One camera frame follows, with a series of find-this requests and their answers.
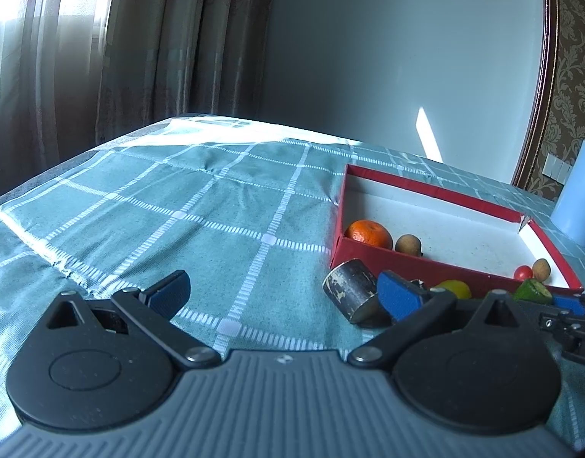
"black cylindrical object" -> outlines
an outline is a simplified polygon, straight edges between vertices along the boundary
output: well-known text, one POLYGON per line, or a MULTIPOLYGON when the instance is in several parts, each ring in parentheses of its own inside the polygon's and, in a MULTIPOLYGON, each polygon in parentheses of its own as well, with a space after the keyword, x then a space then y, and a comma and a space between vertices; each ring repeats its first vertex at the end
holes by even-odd
POLYGON ((322 289, 351 324, 363 322, 380 310, 377 279, 358 259, 331 270, 322 289))

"blue pitcher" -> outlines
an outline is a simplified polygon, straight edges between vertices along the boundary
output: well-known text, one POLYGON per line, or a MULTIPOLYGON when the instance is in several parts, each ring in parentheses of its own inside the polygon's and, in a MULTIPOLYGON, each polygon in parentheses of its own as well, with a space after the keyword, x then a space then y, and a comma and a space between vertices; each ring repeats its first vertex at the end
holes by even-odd
POLYGON ((551 214, 551 221, 585 248, 585 140, 551 214))

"red tomato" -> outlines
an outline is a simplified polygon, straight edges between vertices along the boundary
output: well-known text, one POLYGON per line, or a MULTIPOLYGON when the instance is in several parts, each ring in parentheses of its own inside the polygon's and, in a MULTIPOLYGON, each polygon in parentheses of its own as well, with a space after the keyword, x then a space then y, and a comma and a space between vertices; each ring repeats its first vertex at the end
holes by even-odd
POLYGON ((531 279, 532 277, 534 277, 534 273, 527 265, 517 267, 515 273, 513 273, 513 279, 516 281, 524 281, 525 279, 531 279))

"electrical outlet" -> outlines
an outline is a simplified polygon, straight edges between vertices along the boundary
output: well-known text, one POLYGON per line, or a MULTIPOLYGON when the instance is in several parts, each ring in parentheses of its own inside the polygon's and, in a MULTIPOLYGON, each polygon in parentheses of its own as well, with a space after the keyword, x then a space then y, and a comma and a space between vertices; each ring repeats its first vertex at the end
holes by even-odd
POLYGON ((560 184, 566 184, 571 170, 572 166, 569 163, 563 162, 563 160, 549 153, 545 160, 545 166, 543 167, 543 175, 560 184))

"black circular cover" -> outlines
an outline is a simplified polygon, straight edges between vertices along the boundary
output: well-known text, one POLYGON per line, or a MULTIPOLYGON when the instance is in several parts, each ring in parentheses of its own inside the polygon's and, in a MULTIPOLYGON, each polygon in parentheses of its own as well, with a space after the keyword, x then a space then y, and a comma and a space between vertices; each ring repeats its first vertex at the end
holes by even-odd
POLYGON ((89 338, 77 327, 56 333, 24 344, 8 370, 6 390, 23 419, 66 431, 115 427, 151 410, 171 384, 169 358, 148 339, 105 330, 89 338))
POLYGON ((547 418, 560 376, 544 351, 502 341, 464 331, 427 338, 402 354, 392 375, 403 396, 439 423, 478 434, 522 431, 547 418))

